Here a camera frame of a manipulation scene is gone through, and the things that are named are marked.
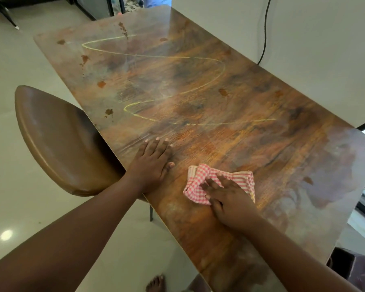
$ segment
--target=yellow chalk line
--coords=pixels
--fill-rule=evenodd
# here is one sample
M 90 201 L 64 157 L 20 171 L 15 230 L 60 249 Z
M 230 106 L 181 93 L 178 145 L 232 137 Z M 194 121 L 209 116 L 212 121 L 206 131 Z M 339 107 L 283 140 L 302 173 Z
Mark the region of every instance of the yellow chalk line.
M 107 50 L 101 50 L 101 49 L 97 49 L 97 48 L 92 48 L 90 46 L 88 46 L 88 44 L 91 44 L 91 43 L 97 43 L 97 42 L 102 42 L 102 41 L 108 41 L 108 40 L 115 40 L 115 39 L 121 39 L 121 38 L 127 38 L 128 37 L 135 37 L 137 36 L 136 34 L 132 34 L 132 35 L 128 35 L 128 36 L 120 36 L 120 37 L 112 37 L 112 38 L 105 38 L 105 39 L 100 39 L 100 40 L 95 40 L 95 41 L 90 41 L 90 42 L 85 42 L 82 44 L 82 46 L 84 48 L 87 48 L 89 50 L 95 50 L 95 51 L 100 51 L 100 52 L 105 52 L 105 53 L 111 53 L 111 54 L 119 54 L 119 55 L 126 55 L 126 56 L 134 56 L 134 57 L 151 57 L 151 58 L 175 58 L 175 59 L 207 59 L 207 60 L 214 60 L 214 61 L 217 61 L 219 63 L 221 63 L 223 65 L 223 69 L 221 71 L 221 73 L 216 76 L 214 79 L 212 79 L 211 81 L 199 86 L 199 87 L 196 87 L 196 88 L 193 88 L 191 90 L 188 90 L 188 91 L 185 91 L 185 92 L 181 92 L 181 93 L 178 93 L 178 94 L 175 94 L 175 95 L 170 95 L 170 96 L 167 96 L 167 97 L 163 97 L 163 98 L 158 98 L 158 99 L 152 99 L 152 100 L 145 100 L 145 101 L 140 101 L 140 102 L 135 102 L 135 103 L 130 103 L 129 105 L 126 105 L 123 110 L 125 112 L 128 112 L 130 113 L 131 115 L 135 116 L 135 117 L 139 117 L 141 119 L 144 119 L 144 120 L 149 120 L 149 121 L 152 121 L 152 122 L 160 122 L 160 120 L 156 120 L 156 119 L 152 119 L 152 118 L 149 118 L 149 117 L 143 117 L 141 115 L 138 115 L 134 112 L 131 112 L 129 111 L 127 108 L 129 107 L 132 107 L 132 106 L 135 106 L 135 105 L 138 105 L 140 103 L 146 103 L 146 102 L 153 102 L 153 101 L 157 101 L 157 100 L 163 100 L 163 99 L 166 99 L 166 98 L 170 98 L 170 97 L 173 97 L 173 96 L 176 96 L 176 95 L 181 95 L 181 94 L 185 94 L 185 93 L 188 93 L 188 92 L 193 92 L 199 88 L 203 88 L 204 86 L 207 86 L 208 84 L 214 82 L 215 80 L 217 80 L 226 70 L 226 65 L 224 64 L 224 62 L 218 60 L 218 59 L 215 59 L 215 58 L 205 58 L 205 57 L 187 57 L 187 56 L 156 56 L 156 55 L 140 55 L 140 54 L 126 54 L 126 53 L 121 53 L 121 52 L 114 52 L 114 51 L 107 51 Z M 194 124 L 194 123 L 187 123 L 186 125 L 191 125 L 191 126 L 209 126 L 209 125 L 226 125 L 226 124 L 242 124 L 242 123 L 247 123 L 247 122 L 265 122 L 265 121 L 274 121 L 276 119 L 263 119 L 263 120 L 253 120 L 253 121 L 243 121 L 243 122 L 224 122 L 224 123 L 207 123 L 207 124 Z M 174 124 L 174 125 L 178 125 L 177 122 L 170 122 L 170 124 Z

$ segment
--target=person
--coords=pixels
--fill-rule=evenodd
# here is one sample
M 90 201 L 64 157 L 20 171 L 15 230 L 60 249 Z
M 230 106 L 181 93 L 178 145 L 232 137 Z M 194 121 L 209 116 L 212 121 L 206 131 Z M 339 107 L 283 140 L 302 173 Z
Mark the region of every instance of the person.
M 142 193 L 159 186 L 174 167 L 171 156 L 168 139 L 145 141 L 122 179 L 0 260 L 0 291 L 75 291 L 131 205 Z M 214 214 L 251 241 L 289 292 L 359 291 L 263 219 L 236 183 L 221 175 L 218 178 L 222 187 L 211 179 L 201 185 Z M 188 289 L 210 290 L 200 275 Z M 165 292 L 165 277 L 156 276 L 146 292 Z

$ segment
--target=wood grain pattern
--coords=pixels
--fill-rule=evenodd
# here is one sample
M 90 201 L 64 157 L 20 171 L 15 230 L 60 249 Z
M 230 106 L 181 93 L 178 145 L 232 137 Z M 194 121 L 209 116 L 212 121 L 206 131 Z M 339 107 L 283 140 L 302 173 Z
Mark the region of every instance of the wood grain pattern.
M 283 288 L 182 194 L 189 165 L 253 171 L 262 215 L 328 259 L 365 187 L 361 132 L 167 6 L 35 40 L 125 167 L 144 139 L 172 140 L 176 167 L 147 199 L 213 291 Z

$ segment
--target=hand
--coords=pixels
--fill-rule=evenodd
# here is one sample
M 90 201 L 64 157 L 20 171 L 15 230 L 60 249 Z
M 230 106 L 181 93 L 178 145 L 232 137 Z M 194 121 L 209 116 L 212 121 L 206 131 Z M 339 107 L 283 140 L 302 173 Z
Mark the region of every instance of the hand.
M 207 183 L 200 185 L 207 193 L 205 197 L 221 223 L 248 235 L 260 220 L 256 206 L 237 183 L 221 174 L 217 176 L 223 187 L 212 179 L 207 179 Z
M 157 188 L 165 175 L 174 167 L 169 162 L 172 156 L 172 144 L 166 138 L 160 143 L 157 137 L 150 145 L 146 139 L 139 147 L 134 160 L 128 166 L 125 178 L 139 186 L 141 193 L 147 193 Z

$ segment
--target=pink checkered cloth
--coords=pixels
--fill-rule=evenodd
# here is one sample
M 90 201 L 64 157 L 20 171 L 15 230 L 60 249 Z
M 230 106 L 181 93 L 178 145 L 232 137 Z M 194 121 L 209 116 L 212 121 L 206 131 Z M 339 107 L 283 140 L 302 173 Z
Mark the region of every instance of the pink checkered cloth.
M 183 191 L 184 195 L 195 203 L 210 205 L 210 202 L 205 198 L 206 192 L 200 187 L 200 184 L 204 183 L 206 178 L 211 178 L 217 184 L 222 186 L 216 176 L 218 172 L 222 173 L 224 177 L 235 181 L 247 194 L 250 195 L 251 199 L 255 203 L 253 172 L 240 171 L 229 173 L 211 168 L 205 164 L 189 166 L 188 182 Z

